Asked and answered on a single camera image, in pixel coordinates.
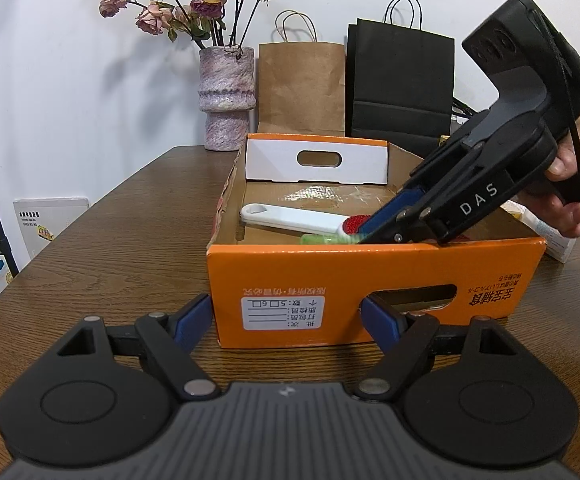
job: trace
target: human hand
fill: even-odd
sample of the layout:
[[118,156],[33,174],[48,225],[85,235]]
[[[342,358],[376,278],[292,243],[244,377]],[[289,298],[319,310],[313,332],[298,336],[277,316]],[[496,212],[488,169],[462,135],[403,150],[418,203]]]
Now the human hand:
[[[580,118],[576,121],[580,137]],[[572,137],[567,137],[558,145],[556,158],[546,171],[548,179],[558,182],[567,180],[576,174],[576,156],[572,145]],[[519,202],[532,211],[545,223],[559,230],[567,238],[577,238],[580,236],[580,203],[563,204],[554,195],[536,196],[526,191],[518,194]]]

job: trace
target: textured ceramic vase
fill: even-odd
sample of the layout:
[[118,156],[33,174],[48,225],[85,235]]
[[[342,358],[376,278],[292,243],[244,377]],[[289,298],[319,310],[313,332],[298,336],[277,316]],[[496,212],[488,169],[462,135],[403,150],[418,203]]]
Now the textured ceramic vase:
[[257,105],[254,49],[211,46],[199,51],[199,108],[207,114],[205,148],[238,150],[249,127],[248,111]]

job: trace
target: white label sticker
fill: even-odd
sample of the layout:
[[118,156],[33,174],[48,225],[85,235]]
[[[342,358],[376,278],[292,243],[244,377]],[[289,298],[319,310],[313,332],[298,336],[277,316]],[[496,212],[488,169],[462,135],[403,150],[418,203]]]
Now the white label sticker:
[[245,330],[304,330],[319,328],[325,296],[241,298]]

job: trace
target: metal pin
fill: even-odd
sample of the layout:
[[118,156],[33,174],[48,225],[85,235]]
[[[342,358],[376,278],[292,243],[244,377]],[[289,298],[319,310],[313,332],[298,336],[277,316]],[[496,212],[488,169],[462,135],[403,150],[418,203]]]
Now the metal pin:
[[207,379],[193,379],[183,385],[183,390],[193,397],[205,397],[216,389],[216,384]]
[[390,383],[385,379],[370,377],[359,383],[359,390],[367,395],[382,395],[390,391]]

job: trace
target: wooden table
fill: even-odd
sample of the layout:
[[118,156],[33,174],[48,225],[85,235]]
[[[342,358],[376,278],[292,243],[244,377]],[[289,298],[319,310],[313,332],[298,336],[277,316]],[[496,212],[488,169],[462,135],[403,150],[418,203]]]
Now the wooden table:
[[[110,192],[0,295],[0,395],[87,314],[126,324],[173,312],[209,290],[205,246],[233,153],[175,148]],[[567,265],[544,258],[508,328],[570,387],[580,405],[580,241]],[[354,381],[373,344],[227,351],[214,333],[195,358],[215,380]],[[0,438],[0,469],[9,456]],[[580,424],[566,463],[580,474]]]

